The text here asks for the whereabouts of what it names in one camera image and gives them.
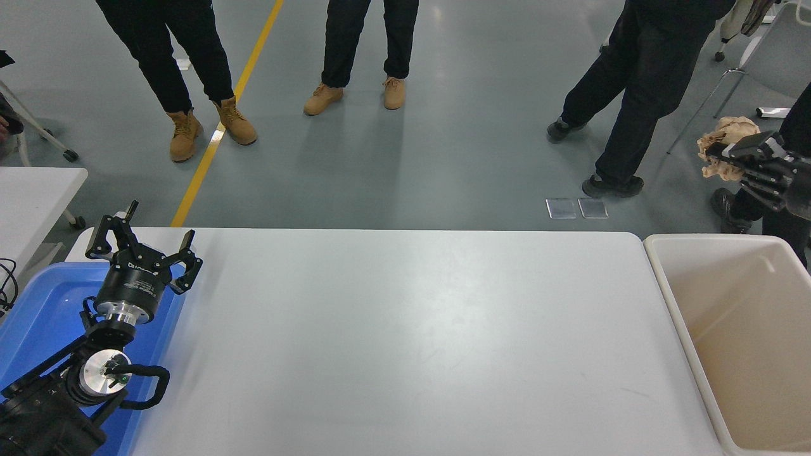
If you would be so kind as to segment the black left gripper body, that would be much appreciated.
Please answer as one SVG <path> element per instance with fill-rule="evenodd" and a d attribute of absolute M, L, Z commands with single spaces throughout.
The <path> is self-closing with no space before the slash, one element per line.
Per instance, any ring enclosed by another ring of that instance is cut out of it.
<path fill-rule="evenodd" d="M 114 254 L 95 297 L 95 311 L 110 314 L 127 304 L 137 308 L 137 315 L 155 315 L 172 274 L 170 268 L 154 269 L 154 264 L 138 263 L 129 253 Z"/>

